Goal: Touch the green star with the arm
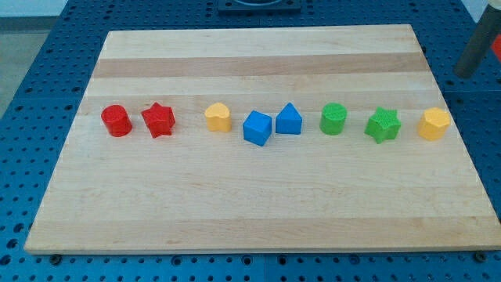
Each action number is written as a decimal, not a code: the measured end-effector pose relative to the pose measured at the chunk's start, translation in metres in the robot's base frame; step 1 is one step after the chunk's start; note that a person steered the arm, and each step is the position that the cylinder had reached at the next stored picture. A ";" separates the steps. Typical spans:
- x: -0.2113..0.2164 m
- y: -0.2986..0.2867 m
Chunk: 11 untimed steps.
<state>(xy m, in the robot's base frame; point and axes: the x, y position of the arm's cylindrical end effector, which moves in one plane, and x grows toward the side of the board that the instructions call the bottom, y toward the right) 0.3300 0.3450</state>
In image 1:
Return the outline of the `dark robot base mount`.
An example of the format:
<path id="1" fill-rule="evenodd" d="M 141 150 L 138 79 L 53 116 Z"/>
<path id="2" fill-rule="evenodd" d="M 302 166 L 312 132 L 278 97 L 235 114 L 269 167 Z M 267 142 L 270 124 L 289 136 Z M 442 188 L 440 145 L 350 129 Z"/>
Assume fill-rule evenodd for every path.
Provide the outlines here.
<path id="1" fill-rule="evenodd" d="M 299 12 L 302 0 L 217 0 L 218 12 L 233 13 L 271 13 Z"/>

